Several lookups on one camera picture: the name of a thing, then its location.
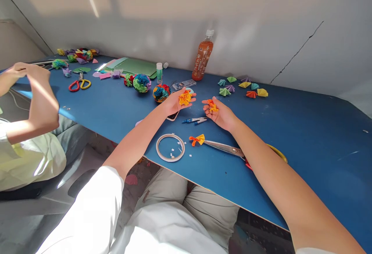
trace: green origami piece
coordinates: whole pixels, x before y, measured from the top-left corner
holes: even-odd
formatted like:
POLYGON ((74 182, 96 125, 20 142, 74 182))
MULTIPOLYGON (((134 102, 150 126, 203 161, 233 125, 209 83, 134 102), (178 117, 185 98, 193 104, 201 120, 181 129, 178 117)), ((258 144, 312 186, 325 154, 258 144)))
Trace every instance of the green origami piece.
POLYGON ((223 89, 220 89, 220 94, 221 94, 222 96, 226 96, 226 95, 230 95, 231 92, 228 91, 227 88, 223 88, 223 89))
POLYGON ((235 82, 236 81, 236 78, 235 77, 228 77, 227 80, 229 82, 235 82))

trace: purple origami piece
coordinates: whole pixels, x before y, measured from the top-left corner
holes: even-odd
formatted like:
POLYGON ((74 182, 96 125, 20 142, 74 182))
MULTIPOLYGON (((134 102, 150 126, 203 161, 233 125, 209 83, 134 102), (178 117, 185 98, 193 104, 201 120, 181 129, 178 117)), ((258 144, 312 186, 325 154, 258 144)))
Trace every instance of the purple origami piece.
POLYGON ((241 82, 251 82, 251 79, 249 77, 244 78, 243 80, 240 80, 241 82))
POLYGON ((228 85, 225 88, 230 92, 235 92, 235 88, 232 85, 228 85))
POLYGON ((76 58, 76 60, 80 63, 80 64, 86 64, 87 62, 85 60, 83 60, 82 58, 76 58))
POLYGON ((71 70, 70 69, 68 69, 67 67, 66 68, 63 68, 62 67, 62 72, 63 72, 63 75, 66 77, 66 78, 69 78, 69 77, 71 77, 71 70))

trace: pink paper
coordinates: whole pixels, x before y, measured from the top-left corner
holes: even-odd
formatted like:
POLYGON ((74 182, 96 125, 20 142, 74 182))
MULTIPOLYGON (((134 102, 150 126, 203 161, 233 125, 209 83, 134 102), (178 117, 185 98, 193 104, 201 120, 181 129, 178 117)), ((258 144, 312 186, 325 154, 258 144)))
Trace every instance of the pink paper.
POLYGON ((138 178, 136 177, 136 175, 127 175, 124 182, 129 185, 137 185, 138 178))

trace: hand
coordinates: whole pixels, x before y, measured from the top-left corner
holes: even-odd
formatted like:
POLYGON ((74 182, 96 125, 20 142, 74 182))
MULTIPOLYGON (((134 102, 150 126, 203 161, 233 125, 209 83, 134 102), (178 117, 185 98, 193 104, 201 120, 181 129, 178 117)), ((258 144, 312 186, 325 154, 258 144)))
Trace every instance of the hand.
POLYGON ((207 104, 203 107, 206 116, 212 119, 212 121, 214 121, 219 127, 227 131, 231 131, 236 125, 236 123, 239 121, 239 119, 236 117, 236 115, 232 112, 232 110, 229 107, 227 107, 221 101, 217 100, 215 96, 213 96, 212 100, 216 104, 218 111, 217 112, 210 111, 208 101, 203 100, 202 103, 207 104))
MULTIPOLYGON (((177 113, 181 109, 185 109, 188 107, 191 107, 193 104, 189 103, 189 105, 180 105, 179 104, 179 96, 185 92, 186 88, 183 88, 179 91, 176 91, 175 93, 172 93, 168 98, 160 104, 160 106, 164 109, 165 114, 167 116, 173 115, 174 113, 177 113)), ((196 93, 191 93, 191 102, 196 101, 196 93)))

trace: origami piece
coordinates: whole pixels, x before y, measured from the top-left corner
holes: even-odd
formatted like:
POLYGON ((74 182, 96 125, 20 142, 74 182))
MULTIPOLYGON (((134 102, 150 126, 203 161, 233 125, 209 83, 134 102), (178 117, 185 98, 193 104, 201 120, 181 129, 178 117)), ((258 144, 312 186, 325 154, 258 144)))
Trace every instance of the origami piece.
POLYGON ((200 145, 202 145, 202 144, 204 143, 205 137, 204 137, 204 134, 199 135, 199 136, 196 137, 196 138, 190 136, 190 137, 189 137, 189 140, 193 141, 193 143, 192 143, 191 145, 194 147, 195 144, 196 144, 196 142, 198 142, 200 145))

